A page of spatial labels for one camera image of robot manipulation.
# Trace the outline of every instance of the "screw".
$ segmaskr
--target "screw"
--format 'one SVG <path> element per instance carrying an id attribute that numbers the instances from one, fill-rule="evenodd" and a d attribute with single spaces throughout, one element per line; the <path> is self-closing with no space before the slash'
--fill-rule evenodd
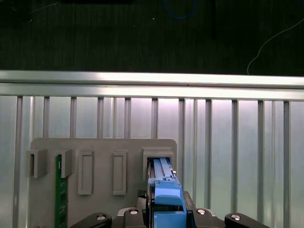
<path id="1" fill-rule="evenodd" d="M 203 209 L 198 209 L 198 211 L 197 211 L 199 214 L 201 214 L 201 215 L 204 215 L 204 214 L 206 214 L 206 212 L 203 210 Z"/>
<path id="2" fill-rule="evenodd" d="M 138 213 L 138 210 L 130 210 L 131 215 L 136 215 Z"/>
<path id="3" fill-rule="evenodd" d="M 99 220 L 99 221 L 104 220 L 104 219 L 105 219 L 105 216 L 103 216 L 103 215 L 99 215 L 99 216 L 97 217 L 97 220 Z"/>
<path id="4" fill-rule="evenodd" d="M 238 216 L 238 215 L 231 215 L 231 218 L 236 220 L 236 221 L 240 221 L 241 220 L 241 217 Z"/>

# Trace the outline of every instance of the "metal bar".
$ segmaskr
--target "metal bar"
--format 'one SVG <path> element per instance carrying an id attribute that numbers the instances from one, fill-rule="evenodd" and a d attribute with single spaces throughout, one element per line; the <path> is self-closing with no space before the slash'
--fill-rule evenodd
<path id="1" fill-rule="evenodd" d="M 115 98 L 114 106 L 114 138 L 124 138 L 124 98 Z"/>
<path id="2" fill-rule="evenodd" d="M 12 227 L 17 97 L 0 96 L 0 227 Z"/>
<path id="3" fill-rule="evenodd" d="M 290 103 L 290 153 L 289 153 L 289 167 L 286 164 L 286 176 L 289 173 L 289 209 L 290 209 L 290 227 L 303 227 L 304 223 L 304 102 L 291 102 Z"/>
<path id="4" fill-rule="evenodd" d="M 257 101 L 238 102 L 237 211 L 257 218 Z"/>
<path id="5" fill-rule="evenodd" d="M 205 186 L 209 185 L 209 160 L 206 154 L 206 101 L 196 100 L 195 105 L 195 143 L 194 143 L 194 202 L 198 208 L 205 208 Z"/>
<path id="6" fill-rule="evenodd" d="M 212 100 L 211 210 L 224 218 L 231 209 L 232 102 Z"/>
<path id="7" fill-rule="evenodd" d="M 193 99 L 185 100 L 185 138 L 184 138 L 184 180 L 183 188 L 193 198 L 194 195 L 194 126 L 195 103 Z"/>
<path id="8" fill-rule="evenodd" d="M 19 222 L 19 188 L 20 188 L 20 157 L 21 157 L 21 137 L 22 137 L 22 97 L 17 98 L 16 115 L 16 138 L 15 138 L 15 162 L 14 162 L 14 183 L 13 183 L 13 210 L 12 227 L 17 228 Z"/>
<path id="9" fill-rule="evenodd" d="M 297 116 L 296 109 L 297 105 L 293 103 L 293 111 L 294 115 Z M 291 142 L 292 142 L 292 134 L 296 137 L 297 133 L 294 130 L 291 130 L 291 125 L 293 124 L 294 127 L 298 130 L 297 122 L 291 120 L 291 103 L 284 102 L 284 228 L 290 228 L 291 226 L 291 202 L 290 202 L 290 184 L 291 184 Z"/>
<path id="10" fill-rule="evenodd" d="M 151 138 L 152 99 L 131 98 L 131 138 Z"/>
<path id="11" fill-rule="evenodd" d="M 264 145 L 265 145 L 265 115 L 264 102 L 257 104 L 257 220 L 263 223 L 264 220 Z"/>
<path id="12" fill-rule="evenodd" d="M 78 97 L 76 137 L 97 137 L 97 97 Z"/>
<path id="13" fill-rule="evenodd" d="M 114 137 L 114 98 L 105 97 L 103 100 L 103 138 Z"/>
<path id="14" fill-rule="evenodd" d="M 70 97 L 49 99 L 49 137 L 70 137 Z"/>
<path id="15" fill-rule="evenodd" d="M 210 74 L 0 71 L 0 83 L 303 88 L 304 78 Z"/>
<path id="16" fill-rule="evenodd" d="M 174 87 L 141 85 L 43 85 L 43 84 L 0 84 L 0 95 L 20 96 L 88 96 L 88 97 L 162 97 L 204 98 L 242 100 L 304 99 L 304 90 L 221 88 L 221 87 Z"/>

